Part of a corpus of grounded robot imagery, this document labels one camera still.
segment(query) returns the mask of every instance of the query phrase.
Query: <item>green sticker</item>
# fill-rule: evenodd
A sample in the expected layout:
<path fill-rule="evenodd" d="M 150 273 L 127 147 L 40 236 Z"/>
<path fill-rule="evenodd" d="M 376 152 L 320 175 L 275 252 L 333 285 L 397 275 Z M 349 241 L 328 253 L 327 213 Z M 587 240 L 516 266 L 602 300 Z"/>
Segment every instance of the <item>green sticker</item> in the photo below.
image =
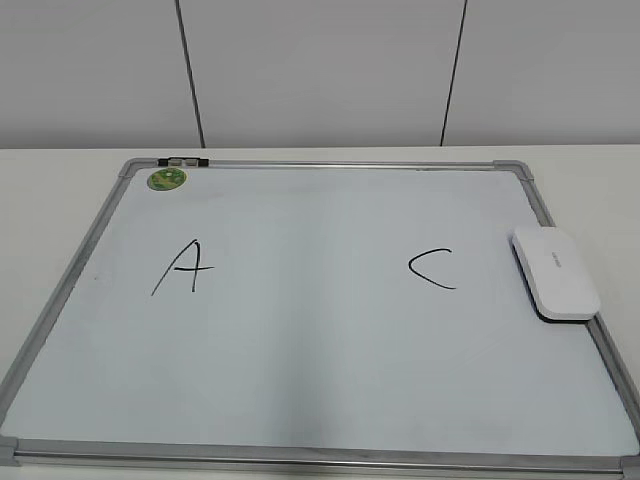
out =
<path fill-rule="evenodd" d="M 178 188 L 187 180 L 187 174 L 179 168 L 163 168 L 149 175 L 147 185 L 153 190 L 165 191 Z"/>

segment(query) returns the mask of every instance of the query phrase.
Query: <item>whiteboard frame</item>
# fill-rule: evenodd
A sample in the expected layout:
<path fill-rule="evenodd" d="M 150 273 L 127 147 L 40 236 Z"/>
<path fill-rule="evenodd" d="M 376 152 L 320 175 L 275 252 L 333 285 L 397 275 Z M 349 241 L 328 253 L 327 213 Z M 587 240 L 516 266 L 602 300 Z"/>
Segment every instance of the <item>whiteboard frame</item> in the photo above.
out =
<path fill-rule="evenodd" d="M 134 158 L 125 163 L 91 228 L 0 385 L 0 425 L 37 357 L 80 273 L 116 210 L 133 176 L 164 165 L 181 168 L 233 169 L 389 169 L 510 171 L 522 185 L 538 222 L 554 226 L 533 176 L 519 161 L 468 163 L 318 163 L 211 161 L 194 158 Z M 585 327 L 600 352 L 624 408 L 640 438 L 640 397 L 600 315 Z M 510 478 L 638 478 L 640 455 L 587 457 L 446 452 L 399 452 L 324 448 L 172 445 L 132 442 L 88 442 L 19 439 L 0 436 L 0 465 L 48 463 L 65 465 L 218 468 L 284 472 L 392 473 L 411 475 L 493 476 Z"/>

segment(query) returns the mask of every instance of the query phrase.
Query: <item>table surface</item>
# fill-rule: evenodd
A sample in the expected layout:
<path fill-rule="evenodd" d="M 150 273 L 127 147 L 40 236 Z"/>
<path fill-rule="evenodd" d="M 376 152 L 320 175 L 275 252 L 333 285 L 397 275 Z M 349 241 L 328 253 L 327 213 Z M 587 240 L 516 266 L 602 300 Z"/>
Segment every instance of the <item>table surface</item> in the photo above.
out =
<path fill-rule="evenodd" d="M 556 224 L 571 234 L 594 276 L 602 314 L 640 384 L 640 146 L 407 147 L 335 149 L 0 150 L 0 375 L 9 368 L 40 310 L 93 221 L 124 161 L 200 156 L 217 160 L 478 161 L 521 160 Z M 248 472 L 0 467 L 1 479 L 271 478 Z"/>

